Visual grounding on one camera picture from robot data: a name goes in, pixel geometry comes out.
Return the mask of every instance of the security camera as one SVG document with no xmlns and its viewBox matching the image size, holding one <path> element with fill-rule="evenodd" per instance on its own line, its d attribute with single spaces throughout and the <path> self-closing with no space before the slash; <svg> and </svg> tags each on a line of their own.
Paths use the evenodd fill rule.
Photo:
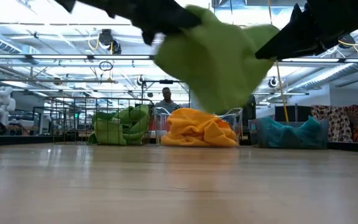
<svg viewBox="0 0 358 224">
<path fill-rule="evenodd" d="M 278 81 L 276 80 L 275 77 L 271 78 L 269 81 L 268 81 L 268 86 L 270 88 L 275 88 L 278 84 Z"/>
</svg>

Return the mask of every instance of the wooden floor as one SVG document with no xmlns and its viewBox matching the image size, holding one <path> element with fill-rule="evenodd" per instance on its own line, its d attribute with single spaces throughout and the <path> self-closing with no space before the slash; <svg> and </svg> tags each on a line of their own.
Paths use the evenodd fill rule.
<svg viewBox="0 0 358 224">
<path fill-rule="evenodd" d="M 358 224 L 358 153 L 4 146 L 0 223 Z"/>
</svg>

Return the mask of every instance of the ceiling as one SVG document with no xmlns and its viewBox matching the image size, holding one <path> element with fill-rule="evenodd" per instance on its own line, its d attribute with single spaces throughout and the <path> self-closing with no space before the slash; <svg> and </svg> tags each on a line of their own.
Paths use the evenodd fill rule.
<svg viewBox="0 0 358 224">
<path fill-rule="evenodd" d="M 243 1 L 243 0 L 177 0 L 182 6 L 189 3 L 210 8 L 215 15 L 223 22 L 237 24 L 241 26 L 254 26 L 257 24 L 270 23 L 269 10 L 263 1 Z M 279 0 L 272 1 L 273 24 L 282 28 L 290 19 L 292 6 L 296 1 Z M 99 9 L 89 7 L 85 4 L 76 4 L 72 14 L 69 14 L 54 0 L 0 0 L 0 37 L 12 45 L 21 47 L 31 46 L 31 51 L 36 54 L 86 54 L 102 55 L 110 54 L 108 50 L 98 47 L 96 50 L 96 39 L 102 29 L 111 29 L 114 38 L 119 41 L 122 54 L 131 55 L 153 55 L 162 41 L 163 36 L 157 37 L 153 46 L 143 43 L 140 29 L 131 26 L 127 19 L 116 17 L 111 19 Z M 358 42 L 358 30 L 352 33 Z M 324 54 L 322 58 L 329 57 L 358 57 L 355 48 L 341 49 L 335 47 Z M 146 80 L 162 80 L 174 78 L 167 75 L 154 65 L 150 60 L 115 60 L 111 62 L 114 68 L 104 72 L 99 69 L 100 61 L 94 62 L 84 60 L 39 60 L 38 65 L 32 65 L 20 60 L 0 59 L 0 65 L 9 67 L 14 72 L 0 72 L 0 78 L 29 78 L 31 76 L 38 79 L 71 79 L 78 80 L 78 84 L 63 83 L 56 86 L 53 83 L 28 83 L 29 88 L 44 89 L 87 89 L 87 90 L 122 90 L 120 93 L 110 93 L 114 97 L 133 97 L 128 94 L 129 90 L 134 90 L 135 97 L 140 97 L 138 93 L 140 86 L 137 79 L 142 75 Z M 310 63 L 298 63 L 296 65 L 281 64 L 279 67 L 281 77 L 285 87 L 292 85 L 302 79 L 307 79 L 310 75 L 322 69 L 322 67 L 335 67 L 336 65 L 310 65 Z M 358 73 L 353 74 L 352 78 L 357 78 Z M 277 77 L 277 68 L 269 70 L 266 79 L 258 86 L 255 91 L 278 91 L 270 88 L 267 83 L 272 77 Z M 107 80 L 111 78 L 117 81 L 113 83 L 82 83 L 81 80 Z M 148 91 L 154 93 L 151 98 L 154 101 L 162 99 L 160 94 L 164 84 L 154 83 L 148 86 Z M 185 84 L 175 83 L 169 86 L 173 91 L 174 100 L 186 101 L 188 98 L 188 87 Z M 56 95 L 59 93 L 45 92 L 46 95 Z M 258 101 L 266 100 L 264 95 L 257 96 Z"/>
</svg>

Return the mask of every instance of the clear plastic bin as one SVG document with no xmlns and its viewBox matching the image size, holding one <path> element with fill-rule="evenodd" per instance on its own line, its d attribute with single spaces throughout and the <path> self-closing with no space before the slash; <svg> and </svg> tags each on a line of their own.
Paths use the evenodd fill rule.
<svg viewBox="0 0 358 224">
<path fill-rule="evenodd" d="M 269 144 L 268 141 L 268 133 L 266 133 L 266 130 L 264 127 L 261 126 L 259 123 L 260 119 L 253 119 L 248 121 L 249 125 L 249 131 L 250 131 L 250 139 L 251 144 L 253 146 L 258 146 L 262 148 L 282 148 L 277 146 L 272 146 Z M 293 128 L 299 128 L 302 126 L 305 122 L 278 122 L 285 126 L 291 126 Z M 315 141 L 319 141 L 321 144 L 316 147 L 308 147 L 308 149 L 326 149 L 327 143 L 328 143 L 328 128 L 329 128 L 329 121 L 328 119 L 324 119 L 322 121 L 319 121 L 321 126 L 321 132 L 318 133 Z"/>
<path fill-rule="evenodd" d="M 167 123 L 167 119 L 169 116 L 177 116 L 170 114 L 166 109 L 164 108 L 155 108 L 154 109 L 154 124 L 155 124 L 155 138 L 156 143 L 158 145 L 166 145 L 163 144 L 162 138 L 164 135 L 166 135 L 170 131 L 170 125 Z M 241 138 L 241 129 L 242 129 L 242 108 L 235 108 L 230 111 L 228 111 L 226 114 L 218 116 L 223 121 L 225 121 L 230 129 L 235 134 L 235 142 L 239 144 L 239 140 Z M 193 144 L 188 146 L 198 146 L 198 147 L 219 147 L 218 145 L 210 144 Z"/>
</svg>

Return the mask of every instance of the metal wire bin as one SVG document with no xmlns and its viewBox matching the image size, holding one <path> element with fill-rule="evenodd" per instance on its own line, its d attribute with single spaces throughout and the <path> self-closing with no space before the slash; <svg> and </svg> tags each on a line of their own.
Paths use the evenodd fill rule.
<svg viewBox="0 0 358 224">
<path fill-rule="evenodd" d="M 154 126 L 155 126 L 155 138 L 156 143 L 158 145 L 163 145 L 162 138 L 170 131 L 170 125 L 167 122 L 168 117 L 170 116 L 176 116 L 178 118 L 178 115 L 170 114 L 166 109 L 164 108 L 155 108 L 154 109 Z M 242 135 L 242 108 L 234 108 L 229 110 L 224 115 L 216 115 L 217 117 L 221 118 L 223 121 L 225 121 L 231 130 L 236 135 L 236 142 L 239 143 L 241 135 Z M 193 144 L 190 146 L 206 146 L 205 144 L 197 145 Z"/>
<path fill-rule="evenodd" d="M 148 99 L 50 97 L 54 143 L 143 145 L 150 140 Z"/>
</svg>

